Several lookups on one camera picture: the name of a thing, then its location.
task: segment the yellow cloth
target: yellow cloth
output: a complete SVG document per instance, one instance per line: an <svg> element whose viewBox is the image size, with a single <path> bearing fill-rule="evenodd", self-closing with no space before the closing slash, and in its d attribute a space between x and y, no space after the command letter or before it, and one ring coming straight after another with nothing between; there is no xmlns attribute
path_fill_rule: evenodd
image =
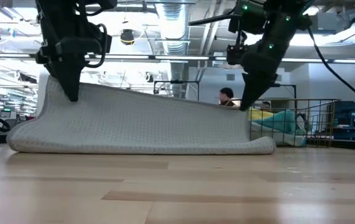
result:
<svg viewBox="0 0 355 224"><path fill-rule="evenodd" d="M257 120L257 119L266 119L274 115L273 113L261 111L255 108L251 108L249 110L249 114L250 114L249 116L250 121Z"/></svg>

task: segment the ventilation pipe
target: ventilation pipe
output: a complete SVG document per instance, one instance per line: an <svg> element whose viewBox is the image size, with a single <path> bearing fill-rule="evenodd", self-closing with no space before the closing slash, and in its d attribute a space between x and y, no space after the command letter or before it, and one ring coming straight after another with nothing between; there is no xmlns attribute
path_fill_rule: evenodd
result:
<svg viewBox="0 0 355 224"><path fill-rule="evenodd" d="M163 42L165 54L167 55L185 55L187 54L187 43L176 40L187 37L187 7L185 4L157 4L158 15L161 21L161 36L163 39L172 39L171 42ZM188 74L187 63L170 63L170 80L186 81ZM179 86L171 85L173 96L183 97Z"/></svg>

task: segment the computer monitor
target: computer monitor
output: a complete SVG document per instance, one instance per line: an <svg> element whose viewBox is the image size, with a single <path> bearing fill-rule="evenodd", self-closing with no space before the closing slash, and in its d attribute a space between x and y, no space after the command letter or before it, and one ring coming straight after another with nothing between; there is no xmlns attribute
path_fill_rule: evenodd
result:
<svg viewBox="0 0 355 224"><path fill-rule="evenodd" d="M1 111L1 118L10 118L11 112L10 111Z"/></svg>

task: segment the metal wire basket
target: metal wire basket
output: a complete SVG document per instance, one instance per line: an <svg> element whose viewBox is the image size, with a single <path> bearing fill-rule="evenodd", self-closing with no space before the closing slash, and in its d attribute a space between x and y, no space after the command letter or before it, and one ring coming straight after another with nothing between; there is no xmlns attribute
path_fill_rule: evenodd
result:
<svg viewBox="0 0 355 224"><path fill-rule="evenodd" d="M240 100L233 100L239 106ZM251 140L269 136L278 146L330 147L336 99L259 99L248 111Z"/></svg>

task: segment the wooden floor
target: wooden floor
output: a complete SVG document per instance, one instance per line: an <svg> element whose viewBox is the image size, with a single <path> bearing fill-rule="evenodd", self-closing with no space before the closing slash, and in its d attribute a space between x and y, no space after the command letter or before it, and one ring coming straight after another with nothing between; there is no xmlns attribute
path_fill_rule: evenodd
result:
<svg viewBox="0 0 355 224"><path fill-rule="evenodd" d="M355 151L271 156L14 153L0 224L355 224Z"/></svg>

